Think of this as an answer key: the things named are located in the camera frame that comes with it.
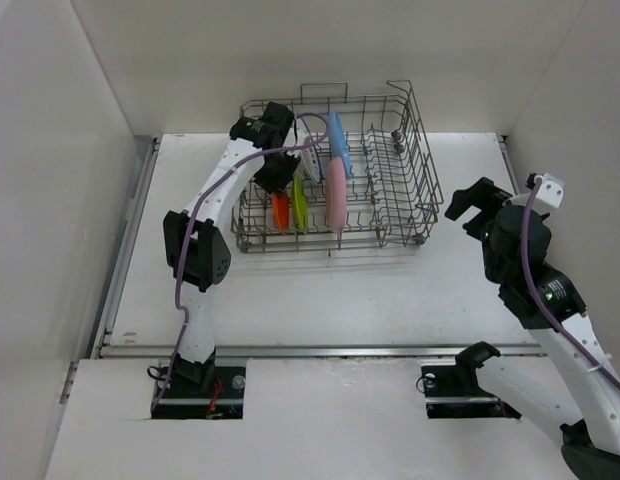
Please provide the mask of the orange plate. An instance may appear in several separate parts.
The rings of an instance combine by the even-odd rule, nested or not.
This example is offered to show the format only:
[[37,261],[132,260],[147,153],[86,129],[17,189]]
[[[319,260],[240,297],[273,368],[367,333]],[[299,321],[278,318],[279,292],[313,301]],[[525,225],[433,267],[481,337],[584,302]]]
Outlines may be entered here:
[[290,199],[287,193],[273,193],[271,195],[274,224],[278,231],[286,235],[290,224]]

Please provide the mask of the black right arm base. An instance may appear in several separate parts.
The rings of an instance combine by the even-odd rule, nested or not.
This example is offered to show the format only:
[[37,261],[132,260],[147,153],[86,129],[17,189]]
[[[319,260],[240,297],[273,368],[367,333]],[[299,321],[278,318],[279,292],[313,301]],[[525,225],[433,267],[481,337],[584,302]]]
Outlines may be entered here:
[[458,353],[453,363],[422,364],[415,387],[424,395],[427,417],[521,419],[522,415],[516,409],[479,386],[477,370],[487,360],[500,356],[496,347],[482,341]]

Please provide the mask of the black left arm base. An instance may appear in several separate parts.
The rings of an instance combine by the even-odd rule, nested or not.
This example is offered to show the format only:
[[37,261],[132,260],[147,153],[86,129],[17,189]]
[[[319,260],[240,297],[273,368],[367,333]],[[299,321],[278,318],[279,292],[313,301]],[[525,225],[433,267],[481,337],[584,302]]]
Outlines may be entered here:
[[153,420],[240,420],[244,413],[245,366],[212,367],[196,384],[174,376],[157,400],[168,367],[150,367],[155,380],[150,415]]

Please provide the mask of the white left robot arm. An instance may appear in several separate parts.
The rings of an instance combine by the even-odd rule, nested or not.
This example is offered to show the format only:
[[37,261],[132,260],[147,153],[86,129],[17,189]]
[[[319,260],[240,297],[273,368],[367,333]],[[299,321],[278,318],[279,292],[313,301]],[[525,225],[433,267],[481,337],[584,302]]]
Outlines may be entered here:
[[258,118],[242,116],[230,129],[221,160],[201,191],[180,212],[163,220],[166,259],[175,279],[175,307],[184,313],[167,371],[157,379],[153,404],[176,387],[191,396],[213,387],[211,357],[215,351],[212,315],[205,311],[203,295],[226,277],[231,252],[223,230],[242,191],[254,181],[266,193],[281,193],[292,181],[299,159],[296,120],[286,106],[270,102]]

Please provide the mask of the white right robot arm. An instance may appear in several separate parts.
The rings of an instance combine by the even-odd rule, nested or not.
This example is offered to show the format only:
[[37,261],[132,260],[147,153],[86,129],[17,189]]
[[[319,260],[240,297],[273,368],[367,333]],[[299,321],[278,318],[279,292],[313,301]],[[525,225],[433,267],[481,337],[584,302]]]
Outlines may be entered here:
[[453,193],[445,212],[482,247],[484,275],[553,363],[571,397],[552,396],[501,352],[478,342],[455,357],[453,381],[467,394],[498,398],[543,431],[579,479],[620,479],[620,377],[599,343],[586,304],[570,278],[546,259],[552,233],[545,221],[558,209],[564,183],[533,173],[528,193],[512,195],[482,177]]

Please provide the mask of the green plate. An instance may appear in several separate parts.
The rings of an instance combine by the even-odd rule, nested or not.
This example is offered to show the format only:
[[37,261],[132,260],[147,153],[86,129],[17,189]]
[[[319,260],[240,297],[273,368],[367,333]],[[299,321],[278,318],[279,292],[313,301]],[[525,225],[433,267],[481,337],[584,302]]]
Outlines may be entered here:
[[296,228],[305,232],[308,229],[308,206],[303,182],[295,177],[292,184],[292,205]]

